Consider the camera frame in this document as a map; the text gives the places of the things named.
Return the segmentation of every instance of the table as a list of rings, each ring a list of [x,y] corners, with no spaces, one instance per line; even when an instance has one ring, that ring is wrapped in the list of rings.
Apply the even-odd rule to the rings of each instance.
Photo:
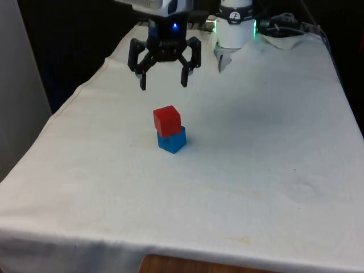
[[[164,63],[140,90],[136,27],[49,120],[0,184],[5,273],[137,272],[147,254],[364,272],[363,138],[321,40],[252,38],[219,74],[213,37],[191,35],[203,65],[187,88]],[[167,105],[187,129],[176,155],[156,143]]]
[[[143,259],[139,273],[274,273],[218,263],[148,255]]]

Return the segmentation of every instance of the cable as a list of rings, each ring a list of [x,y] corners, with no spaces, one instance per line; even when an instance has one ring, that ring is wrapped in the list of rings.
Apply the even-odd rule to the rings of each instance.
[[[300,34],[307,34],[307,32],[304,32],[302,30],[297,30],[297,29],[292,28],[292,27],[278,27],[277,25],[276,25],[276,27],[267,28],[267,31],[271,31],[271,30],[277,30],[278,32],[280,30],[290,30],[290,31],[297,32],[297,33],[300,33]]]
[[[304,0],[300,0],[301,5],[303,6],[303,9],[305,10],[305,12],[307,13],[309,19],[311,20],[311,22],[315,25],[315,27],[318,27],[316,20],[314,19],[314,17],[312,16],[312,13],[310,12],[310,10],[308,9],[306,3]]]
[[[334,56],[332,55],[332,52],[331,52],[331,46],[330,46],[330,43],[329,43],[329,39],[328,39],[328,36],[326,35],[325,31],[321,29],[321,27],[319,27],[317,25],[317,22],[316,20],[314,19],[312,13],[310,12],[309,8],[307,7],[306,3],[304,0],[300,0],[300,3],[303,7],[303,9],[305,10],[305,12],[307,13],[308,17],[310,18],[310,20],[312,21],[312,23],[315,25],[316,29],[319,30],[319,33],[320,33],[320,36],[321,36],[321,39],[323,40],[324,44],[326,45],[326,48],[328,49],[329,51],[329,54],[330,54],[330,57],[331,57],[331,61],[332,63],[334,64],[334,67],[335,67],[335,70],[336,70],[336,74],[337,74],[337,77],[339,78],[339,82],[341,84],[341,86],[343,86],[342,84],[342,80],[341,80],[341,76],[340,76],[340,73],[339,73],[339,70],[337,68],[337,65],[336,65],[336,62],[335,62],[335,59],[334,59]]]

